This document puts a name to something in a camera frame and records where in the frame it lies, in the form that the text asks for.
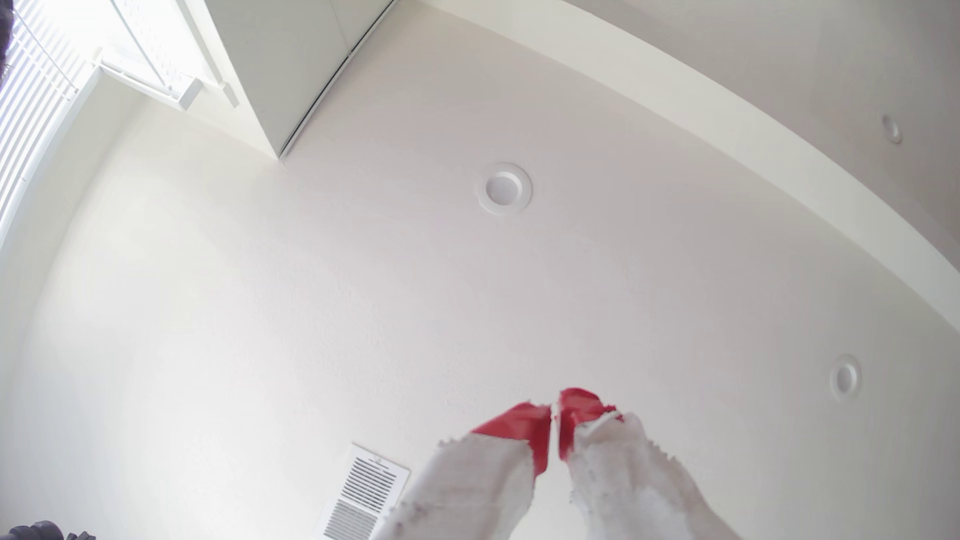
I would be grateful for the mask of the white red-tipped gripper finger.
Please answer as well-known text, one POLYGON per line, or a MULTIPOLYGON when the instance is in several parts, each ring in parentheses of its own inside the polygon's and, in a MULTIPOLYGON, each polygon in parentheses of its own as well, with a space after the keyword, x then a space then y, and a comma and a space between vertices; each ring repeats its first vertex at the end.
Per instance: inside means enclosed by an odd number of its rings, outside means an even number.
POLYGON ((546 471, 551 406, 520 402, 442 442, 375 539, 509 539, 546 471))
POLYGON ((558 455, 589 539, 740 539, 636 414, 566 388, 558 426, 558 455))

